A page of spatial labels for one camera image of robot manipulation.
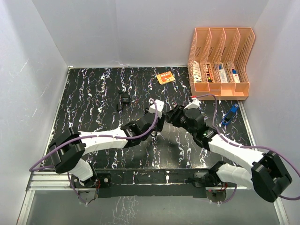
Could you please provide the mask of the black padlock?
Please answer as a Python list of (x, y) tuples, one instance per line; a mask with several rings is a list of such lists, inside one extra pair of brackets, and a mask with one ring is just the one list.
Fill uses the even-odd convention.
[(118, 94), (120, 95), (120, 105), (116, 105), (116, 110), (118, 112), (122, 111), (125, 105), (130, 104), (131, 98), (130, 95), (127, 92), (124, 92), (122, 90), (118, 90)]

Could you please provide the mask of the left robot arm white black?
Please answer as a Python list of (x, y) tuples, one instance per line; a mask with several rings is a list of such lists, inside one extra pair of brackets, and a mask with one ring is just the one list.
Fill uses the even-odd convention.
[(124, 149), (137, 146), (152, 132), (162, 131), (165, 115), (161, 112), (146, 111), (143, 117), (126, 125), (102, 132), (79, 132), (69, 128), (57, 140), (52, 141), (49, 151), (64, 145), (51, 155), (52, 165), (57, 174), (70, 173), (85, 187), (96, 184), (97, 174), (93, 166), (82, 159), (91, 152), (109, 149)]

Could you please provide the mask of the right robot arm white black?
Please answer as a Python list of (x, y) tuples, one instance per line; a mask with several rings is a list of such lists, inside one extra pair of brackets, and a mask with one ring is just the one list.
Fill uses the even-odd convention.
[(214, 186), (222, 183), (242, 185), (272, 203), (293, 181), (277, 153), (263, 153), (225, 139), (215, 128), (206, 124), (196, 106), (177, 105), (165, 113), (165, 120), (185, 129), (199, 147), (237, 163), (237, 166), (232, 166), (219, 161), (210, 168), (204, 178)]

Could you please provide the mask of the orange card pack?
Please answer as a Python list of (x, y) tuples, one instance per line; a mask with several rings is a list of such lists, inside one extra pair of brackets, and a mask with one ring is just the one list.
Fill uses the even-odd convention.
[(175, 77), (170, 71), (158, 74), (156, 75), (156, 78), (161, 85), (175, 81)]

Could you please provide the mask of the white box in organizer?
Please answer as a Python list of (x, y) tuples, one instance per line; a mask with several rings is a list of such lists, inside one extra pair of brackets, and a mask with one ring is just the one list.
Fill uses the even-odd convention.
[(200, 65), (195, 60), (193, 61), (192, 72), (193, 72), (194, 82), (201, 83), (202, 82), (202, 74), (201, 74), (201, 70), (200, 70)]

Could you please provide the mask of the red black marker items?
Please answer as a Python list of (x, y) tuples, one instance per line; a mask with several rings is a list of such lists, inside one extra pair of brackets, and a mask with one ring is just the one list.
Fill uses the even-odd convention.
[(213, 78), (213, 75), (212, 75), (212, 70), (211, 70), (210, 63), (206, 64), (205, 73), (206, 73), (207, 81), (209, 83), (213, 83), (214, 82), (214, 78)]

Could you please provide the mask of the blue stapler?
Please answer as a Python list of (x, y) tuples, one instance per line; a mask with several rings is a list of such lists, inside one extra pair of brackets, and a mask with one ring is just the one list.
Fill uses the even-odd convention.
[(222, 124), (223, 125), (228, 125), (232, 119), (234, 118), (234, 116), (236, 115), (237, 113), (237, 110), (239, 108), (239, 105), (238, 104), (234, 104), (230, 110), (227, 112), (227, 114), (224, 116), (224, 118), (222, 119)]

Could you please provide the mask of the white blue tube box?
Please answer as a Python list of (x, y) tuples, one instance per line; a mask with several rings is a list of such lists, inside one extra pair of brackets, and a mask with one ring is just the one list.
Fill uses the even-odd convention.
[(219, 70), (218, 71), (219, 71), (220, 81), (222, 83), (228, 83), (227, 74), (226, 74), (226, 71), (225, 71), (225, 68), (224, 68), (222, 62), (220, 62), (220, 64), (219, 64)]

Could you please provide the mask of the orange plastic file organizer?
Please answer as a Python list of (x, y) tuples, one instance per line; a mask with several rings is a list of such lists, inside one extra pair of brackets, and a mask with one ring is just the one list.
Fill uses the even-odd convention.
[(191, 93), (212, 100), (246, 100), (246, 65), (255, 42), (250, 27), (195, 28), (187, 63)]

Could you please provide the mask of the blue red white box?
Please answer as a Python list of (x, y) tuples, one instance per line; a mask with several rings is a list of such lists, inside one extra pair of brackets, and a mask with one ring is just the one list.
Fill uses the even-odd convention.
[(235, 69), (232, 69), (232, 76), (235, 83), (240, 83), (240, 77)]

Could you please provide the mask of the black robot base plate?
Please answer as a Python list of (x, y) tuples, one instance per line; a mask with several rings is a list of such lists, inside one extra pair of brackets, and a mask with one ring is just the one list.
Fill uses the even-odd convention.
[(71, 175), (71, 186), (96, 198), (121, 196), (191, 196), (213, 202), (227, 198), (228, 184), (214, 184), (207, 169), (97, 169), (88, 182)]

